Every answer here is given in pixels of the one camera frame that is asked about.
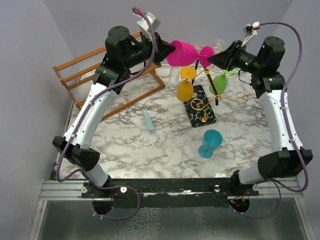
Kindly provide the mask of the green plastic goblet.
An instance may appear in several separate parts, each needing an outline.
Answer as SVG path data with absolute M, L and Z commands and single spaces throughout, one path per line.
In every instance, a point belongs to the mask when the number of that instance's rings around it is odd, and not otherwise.
M 234 75 L 235 72 L 235 68 L 230 71 L 223 70 L 223 74 L 219 74 L 213 78 L 212 82 L 218 95 L 222 95 L 225 92 L 228 85 L 228 77 Z

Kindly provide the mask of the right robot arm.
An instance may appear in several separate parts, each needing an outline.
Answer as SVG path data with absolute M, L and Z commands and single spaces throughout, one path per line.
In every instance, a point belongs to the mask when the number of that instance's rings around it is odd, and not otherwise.
M 313 158 L 312 151 L 304 148 L 297 135 L 289 110 L 286 81 L 278 72 L 284 53 L 284 41 L 268 36 L 257 55 L 247 52 L 238 40 L 226 50 L 207 58 L 222 70 L 239 68 L 251 74 L 251 86 L 269 126 L 271 153 L 261 156 L 255 166 L 236 173 L 237 179 L 229 184 L 230 191 L 236 196 L 246 192 L 248 185 L 263 180 L 295 177 Z

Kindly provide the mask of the blue plastic goblet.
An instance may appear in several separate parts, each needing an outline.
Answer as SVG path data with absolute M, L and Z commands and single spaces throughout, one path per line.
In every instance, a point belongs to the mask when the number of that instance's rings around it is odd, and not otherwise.
M 199 155 L 204 159 L 209 159 L 213 156 L 214 150 L 223 143 L 223 136 L 214 129 L 207 130 L 202 138 L 202 145 L 198 148 Z

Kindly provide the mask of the orange plastic goblet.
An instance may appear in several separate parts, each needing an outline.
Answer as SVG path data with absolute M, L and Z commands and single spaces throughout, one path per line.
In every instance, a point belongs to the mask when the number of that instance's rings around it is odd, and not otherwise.
M 182 81 L 177 87 L 176 97 L 181 102 L 188 102 L 193 97 L 192 79 L 197 76 L 197 71 L 192 66 L 184 66 L 179 73 Z

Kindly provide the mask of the pink plastic goblet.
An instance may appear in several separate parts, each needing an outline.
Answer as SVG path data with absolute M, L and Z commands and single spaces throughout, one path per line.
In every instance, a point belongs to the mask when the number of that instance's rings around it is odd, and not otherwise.
M 198 52 L 195 46 L 184 41 L 174 40 L 170 44 L 175 47 L 175 50 L 167 56 L 166 60 L 172 67 L 189 66 L 196 60 L 199 60 L 202 66 L 208 67 L 211 63 L 207 58 L 215 55 L 211 46 L 205 46 Z

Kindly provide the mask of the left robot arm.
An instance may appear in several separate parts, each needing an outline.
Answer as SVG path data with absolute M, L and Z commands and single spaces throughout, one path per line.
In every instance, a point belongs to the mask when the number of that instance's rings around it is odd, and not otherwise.
M 138 78 L 150 64 L 159 64 L 175 51 L 175 46 L 152 31 L 151 37 L 140 35 L 137 41 L 124 26 L 108 31 L 106 54 L 93 76 L 88 97 L 72 126 L 52 144 L 60 153 L 93 182 L 97 196 L 106 197 L 111 190 L 110 176 L 99 164 L 100 153 L 91 148 L 92 139 L 107 108 L 118 97 L 124 84 Z

